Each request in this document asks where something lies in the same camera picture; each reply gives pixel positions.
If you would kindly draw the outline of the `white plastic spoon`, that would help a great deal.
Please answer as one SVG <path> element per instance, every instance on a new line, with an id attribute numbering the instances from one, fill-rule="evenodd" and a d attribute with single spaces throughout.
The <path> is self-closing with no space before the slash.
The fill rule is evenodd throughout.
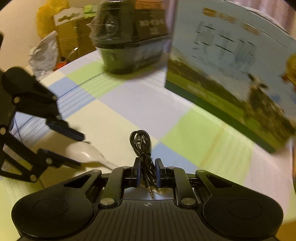
<path id="1" fill-rule="evenodd" d="M 103 154 L 86 142 L 75 142 L 65 149 L 65 156 L 81 162 L 85 167 L 106 167 L 110 170 L 118 168 L 117 164 L 108 161 Z"/>

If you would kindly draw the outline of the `white crumpled plastic bag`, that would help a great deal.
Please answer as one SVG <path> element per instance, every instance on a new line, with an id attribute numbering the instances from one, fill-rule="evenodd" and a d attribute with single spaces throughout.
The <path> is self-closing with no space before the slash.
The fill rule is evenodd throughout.
<path id="1" fill-rule="evenodd" d="M 57 32 L 44 37 L 29 54 L 29 65 L 38 80 L 53 72 L 58 58 Z"/>

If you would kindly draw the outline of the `checked tablecloth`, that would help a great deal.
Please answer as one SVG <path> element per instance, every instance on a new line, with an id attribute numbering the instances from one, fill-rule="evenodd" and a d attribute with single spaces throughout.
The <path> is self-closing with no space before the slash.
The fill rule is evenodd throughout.
<path id="1" fill-rule="evenodd" d="M 292 148 L 269 154 L 231 126 L 165 89 L 166 62 L 133 75 L 103 71 L 90 53 L 42 80 L 58 97 L 63 119 L 118 166 L 130 166 L 132 131 L 145 130 L 152 157 L 188 173 L 205 169 L 261 192 L 283 208 L 280 240 L 295 240 Z"/>

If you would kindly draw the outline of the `brown cardboard cartons stack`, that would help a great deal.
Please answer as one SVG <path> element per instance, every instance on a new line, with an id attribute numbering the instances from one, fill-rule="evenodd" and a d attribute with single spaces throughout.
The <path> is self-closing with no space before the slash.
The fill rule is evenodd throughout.
<path id="1" fill-rule="evenodd" d="M 54 16 L 61 58 L 71 62 L 96 50 L 88 26 L 95 15 L 85 13 L 83 8 L 68 8 Z"/>

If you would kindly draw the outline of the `yellow plastic bag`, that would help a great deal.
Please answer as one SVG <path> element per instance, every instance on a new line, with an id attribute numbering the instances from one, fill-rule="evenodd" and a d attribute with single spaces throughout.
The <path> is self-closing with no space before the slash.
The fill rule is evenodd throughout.
<path id="1" fill-rule="evenodd" d="M 55 30 L 53 17 L 68 8 L 70 8 L 68 0 L 49 0 L 38 9 L 36 26 L 40 38 L 46 37 Z"/>

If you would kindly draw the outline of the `dark green wrapped container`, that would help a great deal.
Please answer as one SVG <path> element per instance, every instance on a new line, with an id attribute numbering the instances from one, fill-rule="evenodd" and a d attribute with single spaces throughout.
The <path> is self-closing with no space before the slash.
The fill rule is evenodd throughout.
<path id="1" fill-rule="evenodd" d="M 157 63 L 170 36 L 163 1 L 103 1 L 88 26 L 92 44 L 112 74 Z"/>

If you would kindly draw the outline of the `milk carton gift box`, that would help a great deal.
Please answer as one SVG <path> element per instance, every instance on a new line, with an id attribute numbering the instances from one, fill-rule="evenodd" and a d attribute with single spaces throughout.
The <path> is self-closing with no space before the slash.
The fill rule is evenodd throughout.
<path id="1" fill-rule="evenodd" d="M 269 153 L 295 136 L 295 39 L 230 1 L 178 1 L 166 89 Z"/>

